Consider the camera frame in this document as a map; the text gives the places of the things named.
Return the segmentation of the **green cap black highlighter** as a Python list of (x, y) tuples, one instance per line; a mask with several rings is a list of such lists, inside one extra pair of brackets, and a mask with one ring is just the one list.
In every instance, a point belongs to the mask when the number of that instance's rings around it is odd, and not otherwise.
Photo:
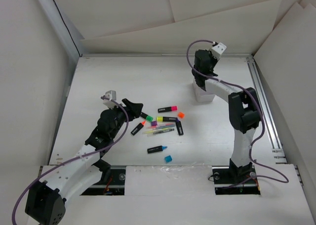
[(145, 119), (148, 122), (152, 122), (154, 120), (152, 116), (150, 116), (144, 112), (141, 112), (140, 117)]

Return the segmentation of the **pink clear pen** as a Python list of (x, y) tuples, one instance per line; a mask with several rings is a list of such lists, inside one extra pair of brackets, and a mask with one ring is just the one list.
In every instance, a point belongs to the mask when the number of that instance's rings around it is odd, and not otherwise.
[[(173, 122), (173, 123), (166, 123), (166, 124), (160, 124), (160, 125), (169, 125), (169, 124), (175, 124), (175, 122)], [(150, 127), (147, 127), (147, 129), (153, 130), (154, 127), (150, 126)]]

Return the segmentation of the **blue highlighter cap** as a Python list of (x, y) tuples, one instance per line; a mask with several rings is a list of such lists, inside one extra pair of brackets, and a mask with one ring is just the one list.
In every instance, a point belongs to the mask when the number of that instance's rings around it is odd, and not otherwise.
[(164, 160), (165, 160), (166, 163), (172, 162), (172, 157), (171, 157), (171, 155), (166, 156), (166, 157), (164, 158)]

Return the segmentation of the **blue clear pen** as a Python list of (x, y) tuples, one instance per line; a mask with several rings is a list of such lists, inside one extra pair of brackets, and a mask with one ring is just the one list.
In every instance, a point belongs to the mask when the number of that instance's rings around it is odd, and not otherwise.
[(153, 130), (164, 130), (164, 129), (169, 129), (169, 128), (173, 128), (176, 127), (175, 124), (169, 124), (169, 125), (160, 125), (160, 126), (156, 126), (153, 128)]

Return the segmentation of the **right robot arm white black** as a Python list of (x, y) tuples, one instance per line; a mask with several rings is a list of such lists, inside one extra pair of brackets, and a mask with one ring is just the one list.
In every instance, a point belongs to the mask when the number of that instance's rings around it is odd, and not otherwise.
[(246, 180), (254, 171), (250, 159), (251, 143), (256, 129), (262, 122), (262, 113), (254, 88), (241, 88), (216, 79), (214, 67), (220, 54), (214, 50), (197, 50), (192, 74), (197, 102), (212, 102), (219, 97), (227, 102), (229, 121), (234, 128), (233, 154), (226, 169), (213, 171), (218, 184), (237, 184)]

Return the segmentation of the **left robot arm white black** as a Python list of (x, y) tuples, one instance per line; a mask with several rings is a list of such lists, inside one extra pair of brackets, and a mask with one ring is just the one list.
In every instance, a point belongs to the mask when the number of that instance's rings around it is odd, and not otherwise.
[(97, 126), (75, 157), (51, 169), (51, 176), (37, 179), (28, 188), (25, 213), (41, 225), (57, 225), (67, 207), (77, 196), (95, 183), (110, 179), (111, 166), (103, 156), (118, 142), (115, 139), (122, 126), (141, 115), (142, 103), (124, 98), (122, 104), (102, 97), (108, 107), (100, 114)]

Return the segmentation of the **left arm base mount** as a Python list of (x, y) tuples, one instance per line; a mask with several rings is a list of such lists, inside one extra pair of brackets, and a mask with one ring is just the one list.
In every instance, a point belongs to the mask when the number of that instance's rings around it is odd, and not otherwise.
[(111, 166), (100, 159), (94, 166), (102, 172), (101, 179), (86, 189), (82, 196), (121, 196), (125, 191), (126, 166)]

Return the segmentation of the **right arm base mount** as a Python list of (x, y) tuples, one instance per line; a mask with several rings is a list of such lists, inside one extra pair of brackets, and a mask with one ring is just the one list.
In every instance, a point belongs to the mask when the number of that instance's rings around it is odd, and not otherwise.
[(256, 179), (250, 179), (246, 174), (237, 179), (230, 173), (229, 167), (213, 167), (212, 175), (208, 178), (214, 183), (216, 195), (260, 195)]

